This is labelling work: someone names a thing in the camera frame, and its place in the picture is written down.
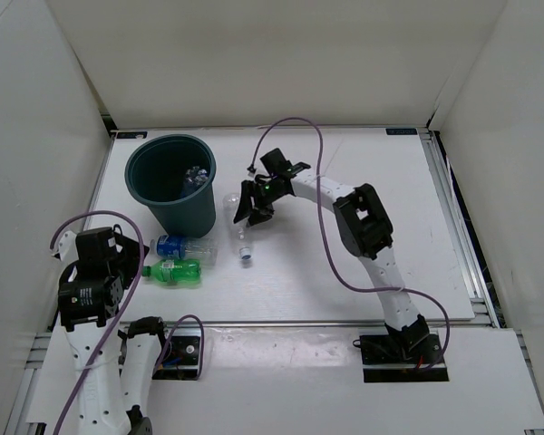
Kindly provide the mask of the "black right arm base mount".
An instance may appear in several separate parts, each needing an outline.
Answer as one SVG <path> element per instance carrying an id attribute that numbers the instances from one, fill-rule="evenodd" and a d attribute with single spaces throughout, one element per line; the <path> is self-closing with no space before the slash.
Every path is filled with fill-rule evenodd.
<path id="1" fill-rule="evenodd" d="M 448 382 L 437 333 L 405 353 L 389 335 L 360 335 L 352 345 L 360 351 L 364 383 Z"/>

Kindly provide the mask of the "green plastic soda bottle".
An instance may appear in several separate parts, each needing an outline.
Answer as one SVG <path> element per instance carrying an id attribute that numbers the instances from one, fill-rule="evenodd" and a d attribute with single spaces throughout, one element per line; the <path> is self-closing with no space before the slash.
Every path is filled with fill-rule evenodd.
<path id="1" fill-rule="evenodd" d="M 201 266 L 198 260 L 163 259 L 152 266 L 144 266 L 141 276 L 160 286 L 198 285 Z"/>

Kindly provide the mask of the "clear bottle blue Aquarius label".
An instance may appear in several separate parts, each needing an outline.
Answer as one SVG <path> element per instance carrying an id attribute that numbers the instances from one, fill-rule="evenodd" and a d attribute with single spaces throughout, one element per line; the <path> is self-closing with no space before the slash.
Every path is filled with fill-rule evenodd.
<path id="1" fill-rule="evenodd" d="M 200 189 L 209 179 L 209 171 L 203 169 L 200 166 L 193 166 L 185 173 L 185 177 L 182 183 L 182 189 L 180 197 L 185 198 L 190 196 L 198 189 Z"/>

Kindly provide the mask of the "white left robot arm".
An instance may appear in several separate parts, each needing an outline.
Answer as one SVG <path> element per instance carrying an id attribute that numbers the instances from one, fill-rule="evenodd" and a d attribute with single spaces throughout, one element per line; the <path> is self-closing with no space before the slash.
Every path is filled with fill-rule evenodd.
<path id="1" fill-rule="evenodd" d="M 81 434 L 150 434 L 147 403 L 155 363 L 169 358 L 172 341 L 161 318 L 147 316 L 127 326 L 119 312 L 148 253 L 121 227 L 100 227 L 73 238 L 77 259 L 58 288 L 60 324 L 70 346 L 78 387 Z"/>

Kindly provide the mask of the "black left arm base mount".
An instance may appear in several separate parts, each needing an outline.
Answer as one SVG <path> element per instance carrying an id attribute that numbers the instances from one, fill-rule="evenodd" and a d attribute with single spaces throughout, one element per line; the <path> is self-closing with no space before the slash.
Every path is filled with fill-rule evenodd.
<path id="1" fill-rule="evenodd" d="M 201 331 L 183 328 L 172 335 L 160 368 L 152 375 L 157 381 L 197 381 L 199 379 Z"/>

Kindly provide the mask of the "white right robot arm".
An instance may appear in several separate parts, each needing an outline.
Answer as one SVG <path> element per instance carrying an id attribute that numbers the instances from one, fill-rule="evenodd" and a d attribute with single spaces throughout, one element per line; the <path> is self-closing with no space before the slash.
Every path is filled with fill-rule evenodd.
<path id="1" fill-rule="evenodd" d="M 273 204 L 285 196 L 316 204 L 321 238 L 328 247 L 323 211 L 334 214 L 340 240 L 369 275 L 384 312 L 389 351 L 394 359 L 408 363 L 417 356 L 430 335 L 429 327 L 410 297 L 393 251 L 393 224 L 375 188 L 367 183 L 347 186 L 314 173 L 311 166 L 286 159 L 280 149 L 261 159 L 266 172 L 241 183 L 233 221 L 255 226 L 274 215 Z"/>

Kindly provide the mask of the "clear unlabelled plastic bottle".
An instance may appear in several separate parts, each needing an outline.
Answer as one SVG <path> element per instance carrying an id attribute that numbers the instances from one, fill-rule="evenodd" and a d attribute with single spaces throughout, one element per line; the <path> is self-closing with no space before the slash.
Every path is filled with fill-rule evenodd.
<path id="1" fill-rule="evenodd" d="M 239 194 L 230 193 L 223 198 L 224 222 L 227 226 L 228 236 L 233 248 L 234 255 L 243 263 L 248 263 L 252 259 L 252 243 L 248 231 L 247 221 L 240 220 L 234 222 L 234 217 L 238 211 Z"/>

